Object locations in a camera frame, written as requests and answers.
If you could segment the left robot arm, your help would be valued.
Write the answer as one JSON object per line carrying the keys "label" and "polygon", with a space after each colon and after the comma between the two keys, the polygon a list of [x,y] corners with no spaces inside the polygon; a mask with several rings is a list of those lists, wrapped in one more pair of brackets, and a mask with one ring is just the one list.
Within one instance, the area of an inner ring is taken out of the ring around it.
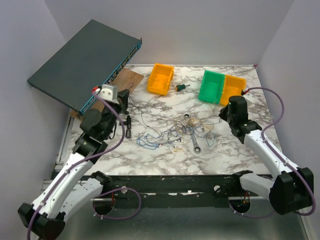
{"label": "left robot arm", "polygon": [[82,116],[82,134],[75,141],[62,170],[32,203],[23,203],[17,211],[27,228],[28,240],[32,234],[41,240],[57,239],[68,218],[86,202],[95,196],[104,198],[110,194],[110,178],[99,171],[82,188],[74,190],[74,187],[102,155],[115,150],[123,142],[122,136],[116,145],[107,148],[105,141],[117,123],[125,127],[120,114],[127,111],[130,90],[117,91],[113,87],[97,86],[92,94],[104,104],[103,110],[92,108]]}

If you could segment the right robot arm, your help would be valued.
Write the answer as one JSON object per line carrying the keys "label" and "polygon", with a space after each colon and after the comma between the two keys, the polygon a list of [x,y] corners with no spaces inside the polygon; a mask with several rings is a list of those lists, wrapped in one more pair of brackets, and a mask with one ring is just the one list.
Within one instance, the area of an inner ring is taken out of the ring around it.
{"label": "right robot arm", "polygon": [[252,171],[242,171],[230,183],[230,191],[241,196],[253,192],[269,200],[280,215],[310,207],[315,210],[314,175],[289,160],[265,136],[262,127],[249,119],[247,101],[243,96],[231,96],[219,117],[226,121],[232,134],[262,161],[272,178],[267,179]]}

